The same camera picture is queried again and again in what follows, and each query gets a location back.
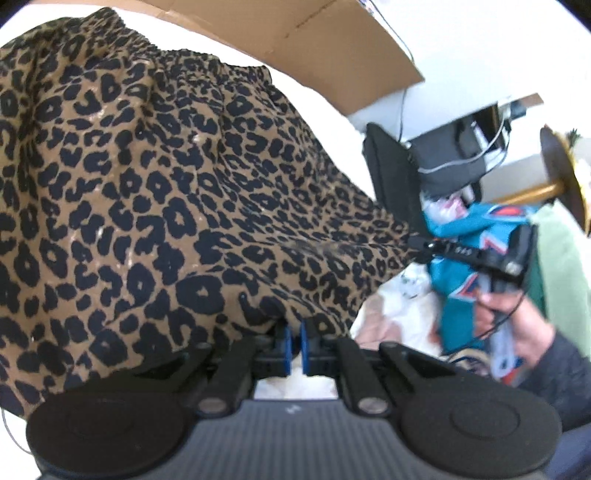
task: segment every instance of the cardboard box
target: cardboard box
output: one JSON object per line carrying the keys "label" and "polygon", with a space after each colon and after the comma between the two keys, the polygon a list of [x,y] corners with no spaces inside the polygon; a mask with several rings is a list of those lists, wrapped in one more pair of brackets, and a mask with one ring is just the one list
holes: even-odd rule
{"label": "cardboard box", "polygon": [[35,0],[152,15],[206,35],[295,78],[350,115],[423,81],[357,0]]}

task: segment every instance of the person's arm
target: person's arm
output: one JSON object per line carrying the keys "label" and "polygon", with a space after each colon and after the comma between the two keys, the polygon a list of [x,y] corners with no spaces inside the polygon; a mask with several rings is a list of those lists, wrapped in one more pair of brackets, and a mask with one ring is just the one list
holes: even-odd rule
{"label": "person's arm", "polygon": [[560,332],[519,388],[552,405],[564,431],[591,422],[591,362]]}
{"label": "person's arm", "polygon": [[[513,311],[518,294],[480,296],[475,311],[476,334],[488,331],[494,321],[493,310]],[[528,299],[511,318],[515,353],[531,369],[519,386],[545,399],[560,415],[563,430],[591,422],[591,362],[550,325]]]}

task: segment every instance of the black sleeve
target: black sleeve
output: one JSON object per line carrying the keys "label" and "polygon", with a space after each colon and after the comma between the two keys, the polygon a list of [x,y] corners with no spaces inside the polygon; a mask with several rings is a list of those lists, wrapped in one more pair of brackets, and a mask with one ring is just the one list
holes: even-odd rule
{"label": "black sleeve", "polygon": [[591,422],[591,362],[560,332],[519,387],[552,405],[564,431]]}

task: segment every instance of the white cable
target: white cable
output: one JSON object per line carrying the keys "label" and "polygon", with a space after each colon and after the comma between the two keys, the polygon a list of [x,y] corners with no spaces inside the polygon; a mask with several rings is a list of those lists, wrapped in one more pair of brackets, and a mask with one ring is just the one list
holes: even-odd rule
{"label": "white cable", "polygon": [[505,146],[505,149],[502,150],[501,152],[497,153],[497,155],[495,155],[495,158],[493,158],[493,160],[496,160],[501,155],[503,155],[503,158],[500,159],[499,161],[497,161],[492,167],[488,168],[488,166],[487,166],[486,173],[490,173],[491,171],[500,167],[503,164],[503,162],[507,158],[507,155],[509,154],[509,143],[510,142],[511,142],[511,134],[509,134],[509,138],[507,139],[507,145]]}
{"label": "white cable", "polygon": [[435,173],[439,170],[443,170],[444,168],[453,167],[453,166],[457,166],[457,165],[465,165],[467,163],[472,163],[476,160],[479,160],[488,152],[488,149],[491,148],[495,144],[496,140],[499,138],[501,132],[503,131],[504,126],[505,126],[505,119],[503,119],[503,121],[501,122],[501,126],[499,127],[499,131],[496,133],[496,135],[490,141],[490,143],[485,148],[483,148],[479,154],[475,155],[474,157],[464,158],[462,160],[452,160],[452,161],[445,162],[445,163],[438,165],[437,167],[433,167],[433,168],[419,168],[418,172],[429,175],[430,173]]}
{"label": "white cable", "polygon": [[[396,38],[400,40],[400,43],[404,46],[404,48],[407,49],[408,51],[408,56],[410,58],[411,63],[416,67],[417,64],[414,61],[414,55],[413,55],[413,51],[408,47],[408,45],[406,44],[406,42],[402,39],[402,37],[400,35],[398,35],[398,32],[396,30],[394,30],[392,28],[392,25],[390,25],[390,22],[388,22],[388,20],[386,20],[386,17],[383,15],[383,13],[381,12],[381,10],[378,8],[378,6],[375,4],[374,0],[367,0],[370,4],[372,4],[374,10],[377,12],[377,14],[382,18],[383,22],[388,26],[388,28],[390,29],[390,32],[392,32],[394,35],[396,35]],[[407,93],[408,93],[408,89],[409,87],[406,87],[404,89],[404,91],[402,92],[402,101],[400,102],[400,129],[398,131],[398,143],[400,143],[402,141],[402,133],[404,132],[404,104],[406,101],[406,97],[407,97]]]}
{"label": "white cable", "polygon": [[26,454],[32,455],[31,452],[29,452],[28,450],[25,450],[23,447],[21,447],[21,445],[17,442],[16,438],[12,435],[12,432],[8,428],[8,422],[6,420],[6,411],[2,407],[0,407],[0,410],[2,410],[2,422],[4,423],[4,428],[6,429],[6,432],[8,433],[8,436],[10,437],[10,439],[14,442],[14,445],[19,447]]}
{"label": "white cable", "polygon": [[492,162],[494,162],[497,158],[499,158],[500,156],[505,156],[506,157],[506,149],[500,150],[498,151],[494,157],[492,157],[490,160],[486,161],[486,173],[489,173],[490,171],[494,170],[495,168],[497,168],[497,166],[499,165],[499,163],[501,163],[503,161],[503,159],[500,159],[499,161],[497,161],[492,167],[489,168],[489,165],[492,164]]}

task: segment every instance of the green towel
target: green towel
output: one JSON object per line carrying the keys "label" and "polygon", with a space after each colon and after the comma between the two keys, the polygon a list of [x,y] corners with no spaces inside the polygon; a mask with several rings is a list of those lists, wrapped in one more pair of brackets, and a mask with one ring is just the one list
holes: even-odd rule
{"label": "green towel", "polygon": [[584,355],[591,355],[589,240],[558,201],[531,218],[538,225],[538,261],[545,315]]}
{"label": "green towel", "polygon": [[532,264],[530,265],[530,273],[528,276],[527,296],[534,303],[538,310],[544,317],[547,317],[546,299],[544,295],[544,281],[542,279],[542,270],[540,268],[540,259],[538,254],[534,255]]}

